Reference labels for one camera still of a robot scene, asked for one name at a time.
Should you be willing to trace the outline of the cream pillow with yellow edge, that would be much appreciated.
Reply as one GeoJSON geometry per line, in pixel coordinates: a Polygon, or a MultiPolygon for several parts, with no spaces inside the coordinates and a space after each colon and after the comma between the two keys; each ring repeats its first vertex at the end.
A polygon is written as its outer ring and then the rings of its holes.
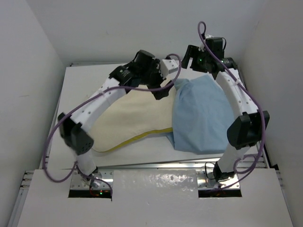
{"type": "Polygon", "coordinates": [[[89,132],[94,140],[93,150],[113,151],[151,134],[172,132],[176,93],[172,87],[167,97],[156,100],[151,92],[132,90],[118,99],[89,132]]]}

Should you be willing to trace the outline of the light blue pillowcase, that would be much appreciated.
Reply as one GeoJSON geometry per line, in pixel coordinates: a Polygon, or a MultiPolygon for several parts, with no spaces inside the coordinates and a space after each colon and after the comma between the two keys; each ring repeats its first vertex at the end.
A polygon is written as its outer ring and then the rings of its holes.
{"type": "Polygon", "coordinates": [[[167,135],[173,148],[198,155],[223,153],[234,121],[223,90],[208,75],[177,79],[175,89],[172,132],[167,135]]]}

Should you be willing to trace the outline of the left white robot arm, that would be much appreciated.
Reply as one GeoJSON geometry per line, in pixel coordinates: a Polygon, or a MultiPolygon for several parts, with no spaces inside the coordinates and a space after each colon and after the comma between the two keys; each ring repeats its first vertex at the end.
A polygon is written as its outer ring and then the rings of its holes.
{"type": "Polygon", "coordinates": [[[157,100],[167,97],[174,81],[170,80],[164,87],[161,84],[169,74],[179,73],[179,66],[179,61],[172,59],[171,54],[160,60],[139,50],[129,63],[115,68],[104,84],[73,113],[58,116],[60,136],[74,153],[78,173],[91,189],[104,183],[92,157],[94,140],[89,131],[95,121],[115,101],[133,89],[140,90],[140,85],[144,85],[143,91],[151,92],[157,100]]]}

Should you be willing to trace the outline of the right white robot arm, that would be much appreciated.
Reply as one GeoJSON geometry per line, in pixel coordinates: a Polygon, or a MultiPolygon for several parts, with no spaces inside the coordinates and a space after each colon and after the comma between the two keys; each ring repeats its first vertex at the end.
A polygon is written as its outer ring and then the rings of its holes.
{"type": "Polygon", "coordinates": [[[223,89],[233,111],[234,122],[227,130],[228,146],[215,163],[215,181],[226,180],[235,175],[235,163],[244,158],[250,147],[262,140],[263,129],[268,125],[268,111],[259,112],[253,99],[243,90],[236,62],[225,57],[225,39],[208,37],[201,46],[189,45],[181,67],[212,74],[223,89]]]}

